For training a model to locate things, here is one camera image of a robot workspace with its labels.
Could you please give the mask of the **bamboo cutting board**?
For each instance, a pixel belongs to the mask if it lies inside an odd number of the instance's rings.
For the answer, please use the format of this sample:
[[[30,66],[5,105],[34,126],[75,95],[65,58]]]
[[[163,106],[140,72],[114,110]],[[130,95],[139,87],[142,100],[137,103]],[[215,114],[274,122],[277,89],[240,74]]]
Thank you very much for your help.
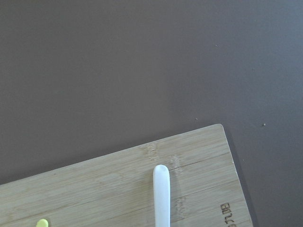
[[[0,224],[34,227],[154,226],[153,169],[169,169],[173,227],[250,227],[220,124],[3,184]]]

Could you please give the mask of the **yellow plastic knife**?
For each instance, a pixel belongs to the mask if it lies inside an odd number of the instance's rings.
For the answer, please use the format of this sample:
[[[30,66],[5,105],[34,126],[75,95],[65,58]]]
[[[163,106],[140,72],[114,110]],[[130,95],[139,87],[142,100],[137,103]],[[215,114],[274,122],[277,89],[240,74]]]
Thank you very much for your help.
[[[40,219],[36,223],[36,227],[49,227],[49,223],[47,219]]]

